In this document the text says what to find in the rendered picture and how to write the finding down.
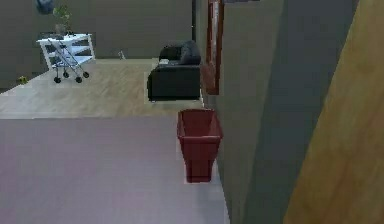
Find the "red waste bin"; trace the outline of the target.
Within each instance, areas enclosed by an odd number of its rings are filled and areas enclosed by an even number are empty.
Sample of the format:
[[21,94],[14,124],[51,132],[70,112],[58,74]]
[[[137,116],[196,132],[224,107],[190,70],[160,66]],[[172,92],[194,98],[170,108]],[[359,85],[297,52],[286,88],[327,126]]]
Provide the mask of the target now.
[[177,138],[184,159],[188,183],[210,182],[223,132],[212,109],[178,112]]

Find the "black sofa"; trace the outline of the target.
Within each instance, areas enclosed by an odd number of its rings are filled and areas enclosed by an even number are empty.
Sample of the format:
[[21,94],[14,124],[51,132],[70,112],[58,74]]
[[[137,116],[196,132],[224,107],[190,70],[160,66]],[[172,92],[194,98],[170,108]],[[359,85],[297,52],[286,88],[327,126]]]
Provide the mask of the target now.
[[198,100],[200,63],[199,48],[193,40],[163,47],[158,65],[148,76],[148,100]]

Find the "white wheeled shelf cart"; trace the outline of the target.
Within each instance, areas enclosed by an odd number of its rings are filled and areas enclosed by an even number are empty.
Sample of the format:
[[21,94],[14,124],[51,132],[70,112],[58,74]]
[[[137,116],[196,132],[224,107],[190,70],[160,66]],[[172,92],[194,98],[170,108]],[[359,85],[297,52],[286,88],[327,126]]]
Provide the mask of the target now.
[[76,75],[77,83],[90,77],[83,64],[95,59],[91,34],[47,34],[38,39],[37,43],[43,52],[48,69],[56,71],[53,78],[55,83],[60,83],[62,77],[68,78],[68,70]]

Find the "light wooden door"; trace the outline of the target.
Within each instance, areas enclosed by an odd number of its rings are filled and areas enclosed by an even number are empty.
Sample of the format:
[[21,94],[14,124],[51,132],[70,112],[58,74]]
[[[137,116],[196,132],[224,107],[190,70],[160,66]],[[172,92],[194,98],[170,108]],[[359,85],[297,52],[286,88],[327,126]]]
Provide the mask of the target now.
[[359,0],[283,224],[384,224],[384,0]]

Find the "green house plant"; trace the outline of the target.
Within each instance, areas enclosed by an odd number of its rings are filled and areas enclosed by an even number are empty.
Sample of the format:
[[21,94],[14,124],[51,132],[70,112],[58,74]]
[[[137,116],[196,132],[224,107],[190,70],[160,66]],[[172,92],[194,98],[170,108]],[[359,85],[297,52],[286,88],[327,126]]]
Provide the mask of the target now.
[[58,19],[55,24],[55,30],[57,34],[65,36],[70,30],[71,13],[67,5],[59,5],[53,9],[53,15]]

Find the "blue-grey round wall object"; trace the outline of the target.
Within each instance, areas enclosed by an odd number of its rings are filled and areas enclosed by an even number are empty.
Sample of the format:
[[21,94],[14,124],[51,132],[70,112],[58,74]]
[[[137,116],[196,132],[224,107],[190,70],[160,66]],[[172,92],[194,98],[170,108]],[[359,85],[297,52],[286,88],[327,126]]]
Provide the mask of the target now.
[[49,15],[54,10],[54,0],[35,0],[36,9],[41,15]]

